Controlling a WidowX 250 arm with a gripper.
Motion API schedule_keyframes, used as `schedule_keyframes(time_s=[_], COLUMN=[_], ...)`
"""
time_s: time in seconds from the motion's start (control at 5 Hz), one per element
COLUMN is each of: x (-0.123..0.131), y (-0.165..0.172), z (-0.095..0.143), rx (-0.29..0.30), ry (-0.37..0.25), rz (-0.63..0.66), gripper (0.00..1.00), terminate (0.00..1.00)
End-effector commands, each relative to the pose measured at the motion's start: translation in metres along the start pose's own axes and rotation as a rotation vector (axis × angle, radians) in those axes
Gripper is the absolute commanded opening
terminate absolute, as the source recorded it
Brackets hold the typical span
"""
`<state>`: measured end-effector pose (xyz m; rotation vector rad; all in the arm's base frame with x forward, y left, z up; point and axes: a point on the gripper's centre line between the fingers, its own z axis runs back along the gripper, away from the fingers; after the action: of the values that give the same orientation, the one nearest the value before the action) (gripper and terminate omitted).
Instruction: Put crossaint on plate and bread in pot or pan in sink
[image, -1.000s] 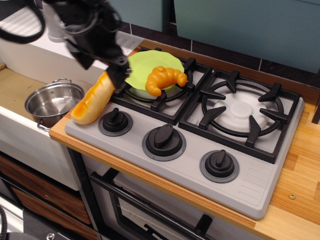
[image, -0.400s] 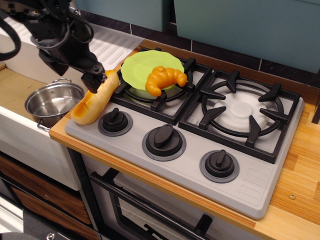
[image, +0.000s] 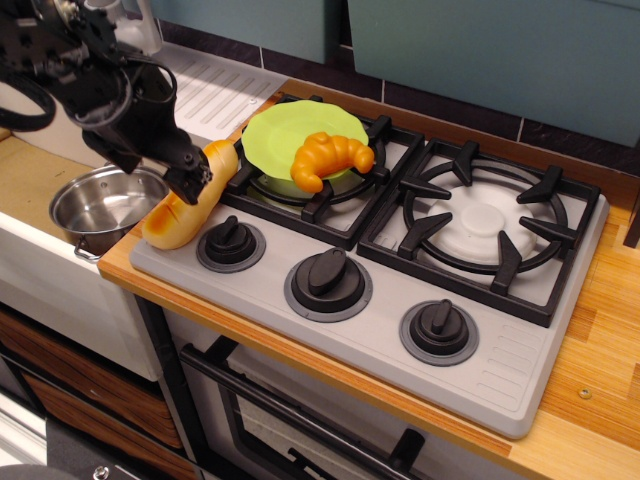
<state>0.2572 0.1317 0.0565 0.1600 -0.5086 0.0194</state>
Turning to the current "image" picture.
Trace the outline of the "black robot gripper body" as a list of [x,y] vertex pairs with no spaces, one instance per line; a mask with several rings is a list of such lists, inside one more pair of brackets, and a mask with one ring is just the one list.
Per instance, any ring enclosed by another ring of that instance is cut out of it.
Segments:
[[49,92],[87,145],[123,170],[148,158],[175,175],[203,173],[203,154],[176,125],[176,77],[156,60],[144,54],[50,60]]

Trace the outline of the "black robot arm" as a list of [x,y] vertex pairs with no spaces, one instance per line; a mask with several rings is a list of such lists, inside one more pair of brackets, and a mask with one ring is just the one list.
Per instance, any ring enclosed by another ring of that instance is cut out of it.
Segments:
[[13,132],[47,128],[56,109],[82,131],[84,143],[127,174],[143,159],[163,165],[164,181],[195,205],[212,173],[202,150],[175,121],[177,80],[152,58],[146,34],[149,5],[132,25],[117,18],[117,2],[4,1],[1,4],[1,82],[39,109],[2,107],[1,126]]

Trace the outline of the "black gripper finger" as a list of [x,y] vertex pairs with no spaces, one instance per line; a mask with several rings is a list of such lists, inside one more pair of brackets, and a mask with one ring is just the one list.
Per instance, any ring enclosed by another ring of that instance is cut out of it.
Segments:
[[163,180],[180,200],[188,205],[196,205],[205,186],[213,174],[203,152],[187,154],[180,165],[169,167]]

